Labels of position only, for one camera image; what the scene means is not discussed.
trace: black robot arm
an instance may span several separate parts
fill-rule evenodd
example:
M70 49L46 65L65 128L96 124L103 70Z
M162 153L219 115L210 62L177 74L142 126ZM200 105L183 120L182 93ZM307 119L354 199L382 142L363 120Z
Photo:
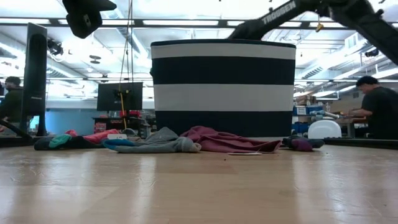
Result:
M307 11L356 30L398 65L398 31L382 19L382 10L374 12L368 0L291 0L265 16L238 25L228 38L261 40L272 29Z

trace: gray cloth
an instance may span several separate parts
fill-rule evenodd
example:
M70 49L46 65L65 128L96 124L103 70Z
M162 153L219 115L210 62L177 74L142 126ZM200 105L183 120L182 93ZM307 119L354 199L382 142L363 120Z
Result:
M201 149L199 144L189 138L179 137L169 128L162 128L144 141L132 144L134 146L117 145L112 150L120 153L173 153L199 152Z

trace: pink cloth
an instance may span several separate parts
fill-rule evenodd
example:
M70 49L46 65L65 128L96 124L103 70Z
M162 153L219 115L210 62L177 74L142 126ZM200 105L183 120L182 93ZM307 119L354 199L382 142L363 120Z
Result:
M68 130L65 132L65 134L69 134L72 137L78 136L77 132L75 130ZM103 131L101 133L96 133L96 134L91 134L88 136L83 136L84 139L87 141L94 143L94 144L100 144L103 139L105 139L108 134L119 134L119 131L116 129L110 129Z
M195 126L181 137L192 139L201 145L202 151L209 152L268 152L278 150L281 141L257 141L230 133L217 132L203 126Z

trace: monitor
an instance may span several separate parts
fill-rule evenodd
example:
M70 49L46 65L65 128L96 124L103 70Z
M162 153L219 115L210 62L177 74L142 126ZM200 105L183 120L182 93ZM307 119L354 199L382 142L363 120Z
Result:
M142 110L142 82L121 83L124 110ZM98 85L98 111L121 111L119 83Z

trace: wooden table surface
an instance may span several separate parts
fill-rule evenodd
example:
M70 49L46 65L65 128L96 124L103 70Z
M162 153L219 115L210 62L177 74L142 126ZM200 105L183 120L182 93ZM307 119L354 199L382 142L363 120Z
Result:
M0 149L0 223L398 223L398 151Z

